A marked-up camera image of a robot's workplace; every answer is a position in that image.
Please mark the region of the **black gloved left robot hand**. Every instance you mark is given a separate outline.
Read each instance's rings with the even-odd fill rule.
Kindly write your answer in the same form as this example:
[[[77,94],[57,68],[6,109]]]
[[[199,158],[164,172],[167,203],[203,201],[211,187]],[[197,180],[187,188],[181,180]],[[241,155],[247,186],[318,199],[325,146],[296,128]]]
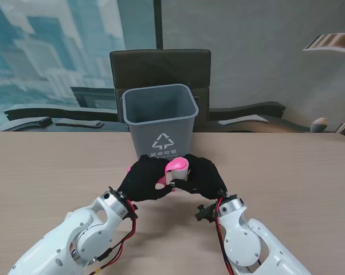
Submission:
[[[155,186],[164,177],[168,164],[167,159],[142,155],[131,166],[117,191],[133,202],[158,200],[165,197],[172,192],[173,186],[166,185],[162,189],[156,189]]]

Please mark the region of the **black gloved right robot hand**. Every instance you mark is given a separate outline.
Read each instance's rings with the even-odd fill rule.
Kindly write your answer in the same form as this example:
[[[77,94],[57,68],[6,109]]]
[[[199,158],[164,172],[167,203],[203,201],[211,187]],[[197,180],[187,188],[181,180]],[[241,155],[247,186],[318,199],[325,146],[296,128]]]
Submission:
[[[200,194],[206,199],[218,199],[227,194],[226,185],[215,164],[206,158],[186,154],[189,163],[187,180],[173,179],[170,186],[190,194]]]

